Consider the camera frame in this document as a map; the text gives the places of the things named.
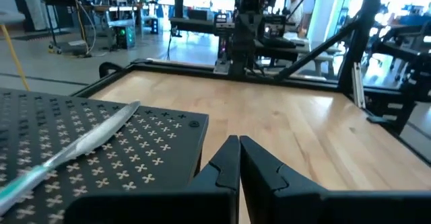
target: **light wood surface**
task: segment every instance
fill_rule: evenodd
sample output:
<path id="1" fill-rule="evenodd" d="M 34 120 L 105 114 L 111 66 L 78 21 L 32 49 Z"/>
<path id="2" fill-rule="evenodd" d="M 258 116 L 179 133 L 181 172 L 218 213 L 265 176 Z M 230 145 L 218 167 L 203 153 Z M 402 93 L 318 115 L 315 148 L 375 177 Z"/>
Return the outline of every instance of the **light wood surface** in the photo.
<path id="1" fill-rule="evenodd" d="M 209 114 L 202 166 L 248 135 L 331 190 L 431 189 L 431 169 L 341 94 L 135 71 L 92 98 Z"/>

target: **gray floor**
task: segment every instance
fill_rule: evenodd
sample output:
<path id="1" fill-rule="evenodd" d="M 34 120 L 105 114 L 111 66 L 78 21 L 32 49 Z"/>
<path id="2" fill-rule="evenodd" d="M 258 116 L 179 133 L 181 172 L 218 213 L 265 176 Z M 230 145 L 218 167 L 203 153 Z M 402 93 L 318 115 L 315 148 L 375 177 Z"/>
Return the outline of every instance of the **gray floor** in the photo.
<path id="1" fill-rule="evenodd" d="M 12 32 L 12 36 L 20 36 L 21 32 Z M 78 34 L 58 37 L 59 41 L 78 40 Z M 100 63 L 109 61 L 126 66 L 131 61 L 141 58 L 166 59 L 169 34 L 146 34 L 143 38 L 138 36 L 137 46 L 132 50 L 120 50 L 106 53 L 99 48 L 105 46 L 104 39 L 98 38 L 92 51 L 94 57 L 77 59 L 68 55 L 48 53 L 50 38 L 33 41 L 13 40 L 13 45 L 21 61 L 28 83 L 32 91 L 41 91 L 50 94 L 69 95 L 87 84 L 98 79 Z M 212 35 L 183 32 L 182 38 L 173 38 L 169 57 L 172 61 L 184 61 L 197 64 L 213 65 L 216 61 L 218 38 Z M 5 40 L 0 37 L 0 87 L 24 89 L 17 70 L 10 55 Z M 384 61 L 380 67 L 372 61 L 364 77 L 365 85 L 380 85 L 396 87 L 395 71 L 389 71 L 391 59 L 376 57 Z M 334 63 L 337 72 L 342 61 L 338 58 Z M 314 70 L 314 64 L 309 63 L 303 69 Z M 431 159 L 431 105 L 418 104 L 411 115 L 409 125 L 401 135 L 406 141 L 418 146 L 423 151 L 429 151 Z"/>

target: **yellow pole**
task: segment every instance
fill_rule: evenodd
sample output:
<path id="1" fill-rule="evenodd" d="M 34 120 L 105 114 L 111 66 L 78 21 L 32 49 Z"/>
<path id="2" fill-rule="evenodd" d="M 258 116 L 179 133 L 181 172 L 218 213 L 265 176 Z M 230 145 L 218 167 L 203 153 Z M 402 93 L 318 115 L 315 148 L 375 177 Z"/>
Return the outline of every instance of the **yellow pole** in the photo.
<path id="1" fill-rule="evenodd" d="M 15 49 L 13 48 L 13 44 L 12 44 L 12 41 L 11 41 L 11 37 L 9 36 L 9 32 L 7 32 L 7 28 L 6 28 L 6 26 L 5 26 L 5 25 L 1 25 L 1 30 L 3 31 L 3 34 L 4 34 L 4 35 L 5 35 L 5 37 L 6 37 L 7 45 L 9 45 L 9 49 L 10 49 L 10 51 L 11 51 L 13 61 L 14 61 L 14 63 L 15 63 L 16 69 L 18 70 L 18 74 L 19 74 L 19 75 L 20 75 L 20 77 L 21 77 L 22 83 L 24 84 L 24 87 L 25 87 L 28 91 L 30 91 L 30 87 L 28 87 L 28 84 L 27 84 L 27 81 L 26 81 L 26 76 L 24 75 L 24 72 L 22 71 L 21 63 L 20 63 L 20 61 L 18 60 L 18 57 L 16 56 Z"/>

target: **floor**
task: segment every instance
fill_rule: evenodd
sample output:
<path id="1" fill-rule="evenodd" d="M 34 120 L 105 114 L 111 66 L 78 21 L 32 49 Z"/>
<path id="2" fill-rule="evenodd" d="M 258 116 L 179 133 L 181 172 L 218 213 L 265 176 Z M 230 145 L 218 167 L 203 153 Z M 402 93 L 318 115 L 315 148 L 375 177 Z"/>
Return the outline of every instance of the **floor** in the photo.
<path id="1" fill-rule="evenodd" d="M 22 32 L 11 32 L 11 37 L 21 36 Z M 173 38 L 168 51 L 169 34 L 160 35 L 138 34 L 137 46 L 131 50 L 117 52 L 105 52 L 100 50 L 106 46 L 103 38 L 97 38 L 92 51 L 93 57 L 77 59 L 63 54 L 48 53 L 50 38 L 32 41 L 13 40 L 13 45 L 18 54 L 24 72 L 28 78 L 30 89 L 50 94 L 69 95 L 91 84 L 98 79 L 98 67 L 100 63 L 109 61 L 121 66 L 128 65 L 131 61 L 141 58 L 166 59 L 168 56 L 173 61 L 185 61 L 189 63 L 213 65 L 216 60 L 218 39 L 207 34 L 183 32 L 182 38 Z M 79 34 L 72 33 L 58 37 L 58 41 L 67 42 L 79 40 Z M 24 89 L 18 77 L 16 67 L 10 55 L 6 40 L 0 35 L 0 87 Z M 374 60 L 364 72 L 364 85 L 377 85 L 381 87 L 397 87 L 395 72 L 397 68 L 389 71 L 391 59 L 376 55 L 384 61 L 380 67 Z M 335 72 L 340 66 L 342 57 L 337 57 L 334 62 Z M 314 63 L 307 64 L 300 71 L 314 71 Z M 323 64 L 324 73 L 327 72 L 327 64 Z M 430 104 L 418 104 L 412 114 L 409 124 L 401 135 L 406 141 L 413 142 L 429 151 L 431 159 L 431 107 Z"/>
<path id="2" fill-rule="evenodd" d="M 341 94 L 135 71 L 91 98 L 209 114 L 203 164 L 229 135 L 248 135 L 330 190 L 431 189 L 431 169 Z"/>

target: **perforated black panel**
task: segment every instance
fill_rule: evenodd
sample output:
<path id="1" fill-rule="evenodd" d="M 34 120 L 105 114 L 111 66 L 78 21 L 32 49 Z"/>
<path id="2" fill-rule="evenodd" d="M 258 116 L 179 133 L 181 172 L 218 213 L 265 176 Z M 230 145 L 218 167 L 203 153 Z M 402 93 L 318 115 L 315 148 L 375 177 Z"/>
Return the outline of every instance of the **perforated black panel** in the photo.
<path id="1" fill-rule="evenodd" d="M 0 186 L 43 163 L 124 104 L 0 89 Z M 106 144 L 52 171 L 2 223 L 61 223 L 85 194 L 187 185 L 208 115 L 141 106 Z"/>

